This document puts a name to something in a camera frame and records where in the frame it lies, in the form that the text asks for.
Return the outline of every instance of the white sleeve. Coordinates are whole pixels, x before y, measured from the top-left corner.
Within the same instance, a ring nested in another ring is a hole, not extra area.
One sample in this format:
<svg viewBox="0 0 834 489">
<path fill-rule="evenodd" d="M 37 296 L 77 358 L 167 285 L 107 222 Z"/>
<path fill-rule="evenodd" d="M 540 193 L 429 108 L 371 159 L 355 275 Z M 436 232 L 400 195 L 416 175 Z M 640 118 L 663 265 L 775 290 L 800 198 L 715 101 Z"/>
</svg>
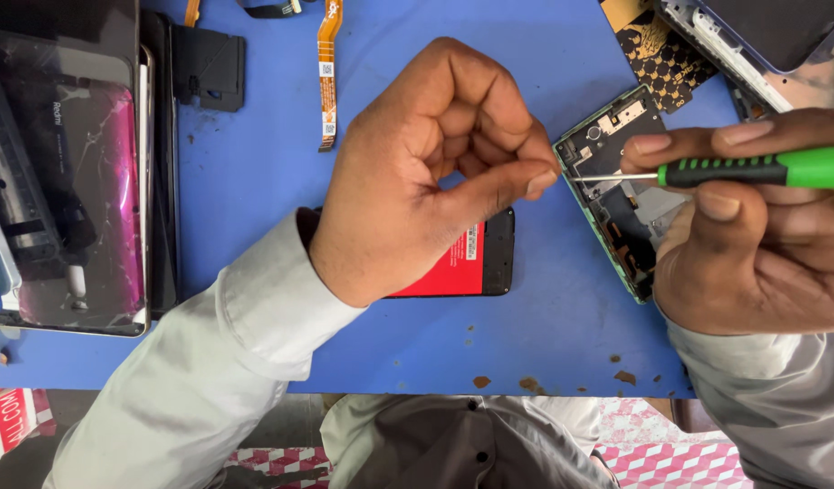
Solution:
<svg viewBox="0 0 834 489">
<path fill-rule="evenodd" d="M 834 488 L 834 333 L 668 332 L 755 487 Z"/>
<path fill-rule="evenodd" d="M 162 318 L 59 446 L 44 489 L 201 488 L 363 309 L 317 277 L 291 214 Z"/>
</svg>

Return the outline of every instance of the redmi logo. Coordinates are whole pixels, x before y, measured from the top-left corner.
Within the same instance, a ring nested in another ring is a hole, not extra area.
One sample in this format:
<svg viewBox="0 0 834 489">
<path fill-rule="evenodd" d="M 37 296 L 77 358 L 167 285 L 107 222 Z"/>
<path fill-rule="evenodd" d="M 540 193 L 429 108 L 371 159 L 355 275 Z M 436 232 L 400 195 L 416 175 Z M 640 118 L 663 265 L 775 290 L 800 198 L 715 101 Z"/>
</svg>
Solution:
<svg viewBox="0 0 834 489">
<path fill-rule="evenodd" d="M 54 125 L 63 125 L 61 124 L 61 102 L 53 103 L 52 111 L 54 113 Z"/>
</svg>

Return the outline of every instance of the blue table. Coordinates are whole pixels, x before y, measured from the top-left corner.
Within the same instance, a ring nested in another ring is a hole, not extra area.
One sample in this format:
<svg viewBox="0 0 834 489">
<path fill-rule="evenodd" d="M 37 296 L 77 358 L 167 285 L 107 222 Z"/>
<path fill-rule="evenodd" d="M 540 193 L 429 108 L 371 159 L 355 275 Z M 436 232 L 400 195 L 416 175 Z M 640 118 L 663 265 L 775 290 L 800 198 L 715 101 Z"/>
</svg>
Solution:
<svg viewBox="0 0 834 489">
<path fill-rule="evenodd" d="M 183 0 L 146 4 L 183 18 Z M 187 295 L 293 208 L 323 201 L 336 154 L 317 153 L 321 5 L 286 20 L 251 19 L 233 1 L 202 5 L 200 27 L 247 39 L 247 82 L 235 114 L 180 109 Z M 507 66 L 551 138 L 637 84 L 595 0 L 515 8 L 495 0 L 346 0 L 336 40 L 340 127 L 442 35 Z M 668 127 L 736 121 L 721 77 L 694 97 L 665 117 Z M 514 208 L 508 295 L 380 301 L 317 350 L 311 379 L 290 391 L 527 394 L 525 380 L 553 395 L 691 396 L 661 316 L 619 283 L 569 190 L 556 185 Z M 100 388 L 138 341 L 29 331 L 14 349 L 17 363 L 0 367 L 0 385 Z M 614 379 L 620 370 L 636 386 Z M 478 389 L 477 376 L 491 383 Z"/>
</svg>

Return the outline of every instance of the screwdriver shaft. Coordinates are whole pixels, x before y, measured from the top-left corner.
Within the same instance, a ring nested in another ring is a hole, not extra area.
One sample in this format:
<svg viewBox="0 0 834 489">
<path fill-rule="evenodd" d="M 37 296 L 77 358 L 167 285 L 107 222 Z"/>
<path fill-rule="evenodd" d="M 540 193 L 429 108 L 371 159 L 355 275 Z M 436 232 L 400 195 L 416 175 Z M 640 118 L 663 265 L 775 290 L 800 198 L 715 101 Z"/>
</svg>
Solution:
<svg viewBox="0 0 834 489">
<path fill-rule="evenodd" d="M 646 180 L 650 178 L 658 178 L 658 173 L 640 173 L 636 175 L 597 175 L 595 177 L 574 177 L 570 178 L 572 182 L 607 182 L 609 180 Z"/>
</svg>

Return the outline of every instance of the cardboard box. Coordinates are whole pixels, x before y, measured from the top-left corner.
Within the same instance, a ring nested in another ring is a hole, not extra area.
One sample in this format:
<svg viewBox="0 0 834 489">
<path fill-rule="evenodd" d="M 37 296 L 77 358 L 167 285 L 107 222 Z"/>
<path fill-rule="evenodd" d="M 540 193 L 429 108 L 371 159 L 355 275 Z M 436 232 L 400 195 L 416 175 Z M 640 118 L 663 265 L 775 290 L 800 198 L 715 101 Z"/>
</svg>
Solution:
<svg viewBox="0 0 834 489">
<path fill-rule="evenodd" d="M 0 458 L 28 438 L 38 425 L 31 389 L 0 389 Z"/>
</svg>

